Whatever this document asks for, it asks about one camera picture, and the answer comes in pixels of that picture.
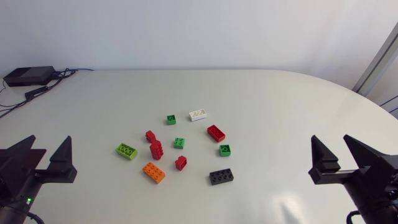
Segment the cable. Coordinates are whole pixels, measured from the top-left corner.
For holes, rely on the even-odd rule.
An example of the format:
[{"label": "cable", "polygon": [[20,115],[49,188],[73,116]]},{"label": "cable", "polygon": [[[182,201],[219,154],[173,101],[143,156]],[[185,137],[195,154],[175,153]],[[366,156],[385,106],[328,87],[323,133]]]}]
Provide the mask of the cable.
[{"label": "cable", "polygon": [[35,220],[37,222],[37,224],[44,224],[43,219],[41,219],[40,217],[38,217],[37,215],[28,212],[27,216],[31,219],[31,220]]},{"label": "cable", "polygon": [[395,96],[395,97],[391,98],[390,100],[387,100],[386,102],[382,103],[380,106],[385,105],[386,103],[390,102],[391,100],[393,100],[393,99],[395,99],[395,98],[397,98],[397,97],[398,97],[398,96]]},{"label": "cable", "polygon": [[389,113],[392,113],[392,112],[394,112],[395,110],[398,110],[398,108],[395,108],[395,109],[393,109],[392,111],[390,111]]},{"label": "cable", "polygon": [[3,113],[2,115],[0,115],[0,119],[3,118],[5,115],[9,114],[11,111],[13,111],[13,110],[15,110],[15,109],[17,109],[17,108],[20,108],[21,106],[24,106],[26,103],[28,103],[28,102],[30,102],[30,101],[36,99],[37,97],[39,97],[39,96],[41,96],[41,95],[47,93],[47,92],[50,91],[52,88],[54,88],[55,86],[57,86],[64,78],[70,77],[71,75],[75,74],[78,70],[91,70],[91,71],[93,71],[92,69],[89,69],[89,68],[79,68],[79,69],[69,69],[69,68],[66,68],[64,71],[61,71],[61,72],[54,72],[54,73],[52,74],[52,76],[53,76],[53,77],[56,77],[55,79],[57,79],[57,81],[56,81],[52,86],[48,86],[48,87],[47,87],[47,90],[45,90],[45,91],[43,91],[43,92],[41,92],[41,93],[38,93],[37,95],[31,95],[31,96],[30,96],[29,98],[27,98],[26,100],[24,100],[24,101],[22,101],[22,102],[20,102],[20,103],[14,104],[14,105],[10,105],[10,106],[0,105],[0,106],[3,106],[3,107],[12,107],[12,108],[8,108],[8,109],[0,110],[0,112],[6,111],[6,112]]},{"label": "cable", "polygon": [[6,89],[6,86],[4,85],[4,80],[2,80],[2,89],[0,90],[0,93],[3,91],[3,90],[5,90]]},{"label": "cable", "polygon": [[359,211],[352,211],[347,215],[347,224],[353,224],[351,217],[353,217],[354,215],[359,215]]},{"label": "cable", "polygon": [[64,71],[61,71],[61,72],[54,72],[53,74],[52,74],[52,76],[53,76],[53,78],[54,79],[59,79],[60,78],[60,75],[63,73],[63,72],[71,72],[71,71],[79,71],[79,70],[88,70],[88,71],[94,71],[93,69],[90,69],[90,68],[74,68],[74,69],[65,69]]}]

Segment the lime green lego brick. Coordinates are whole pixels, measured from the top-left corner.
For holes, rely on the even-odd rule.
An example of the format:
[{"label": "lime green lego brick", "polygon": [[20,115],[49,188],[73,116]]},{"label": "lime green lego brick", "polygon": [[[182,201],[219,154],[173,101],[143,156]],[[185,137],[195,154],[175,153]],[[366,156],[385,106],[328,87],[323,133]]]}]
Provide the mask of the lime green lego brick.
[{"label": "lime green lego brick", "polygon": [[230,156],[231,155],[231,149],[229,148],[229,145],[220,145],[220,156]]},{"label": "lime green lego brick", "polygon": [[174,148],[176,149],[184,149],[185,139],[175,138]]},{"label": "lime green lego brick", "polygon": [[132,160],[133,158],[135,158],[135,156],[138,153],[137,149],[134,149],[133,147],[130,147],[130,146],[126,145],[125,143],[120,144],[120,146],[118,146],[116,148],[116,152],[118,152],[120,155],[128,158],[129,160]]},{"label": "lime green lego brick", "polygon": [[175,116],[174,115],[168,115],[167,116],[167,124],[170,125],[170,124],[175,124],[175,123],[177,123],[177,121],[175,120]]}]

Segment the white table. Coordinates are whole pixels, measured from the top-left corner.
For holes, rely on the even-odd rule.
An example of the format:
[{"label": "white table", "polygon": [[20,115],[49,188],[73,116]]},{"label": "white table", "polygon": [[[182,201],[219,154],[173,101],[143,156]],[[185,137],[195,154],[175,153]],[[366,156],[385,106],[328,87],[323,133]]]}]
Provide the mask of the white table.
[{"label": "white table", "polygon": [[[33,88],[10,88],[0,104]],[[202,108],[208,117],[191,123],[188,112]],[[170,114],[176,125],[166,125]],[[230,157],[219,156],[206,132],[212,124],[226,134]],[[159,161],[148,130],[162,141]],[[58,224],[345,223],[356,207],[344,187],[314,185],[307,174],[311,136],[342,169],[357,168],[345,134],[398,154],[398,122],[382,108],[319,78],[275,70],[81,71],[0,119],[1,148],[31,134],[34,148],[48,149],[40,169],[72,137],[75,182],[45,184],[31,209]],[[183,150],[172,147],[176,137],[185,138]],[[133,161],[115,152],[121,142],[138,150]],[[180,155],[183,171],[174,165]],[[148,162],[166,173],[159,185],[142,171]],[[209,172],[225,168],[234,180],[210,185]]]}]

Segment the white wall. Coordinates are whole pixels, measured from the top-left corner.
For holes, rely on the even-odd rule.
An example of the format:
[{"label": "white wall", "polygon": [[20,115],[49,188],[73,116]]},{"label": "white wall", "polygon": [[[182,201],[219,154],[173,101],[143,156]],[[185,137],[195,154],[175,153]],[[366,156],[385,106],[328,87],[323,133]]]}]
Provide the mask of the white wall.
[{"label": "white wall", "polygon": [[397,1],[2,0],[0,77],[16,67],[269,68],[351,88]]}]

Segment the black box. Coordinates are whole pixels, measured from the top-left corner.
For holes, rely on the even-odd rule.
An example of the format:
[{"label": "black box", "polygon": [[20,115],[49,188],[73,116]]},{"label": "black box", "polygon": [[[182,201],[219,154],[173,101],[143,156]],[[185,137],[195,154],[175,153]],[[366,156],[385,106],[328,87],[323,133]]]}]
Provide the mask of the black box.
[{"label": "black box", "polygon": [[4,77],[9,86],[47,85],[55,69],[53,66],[17,68]]}]

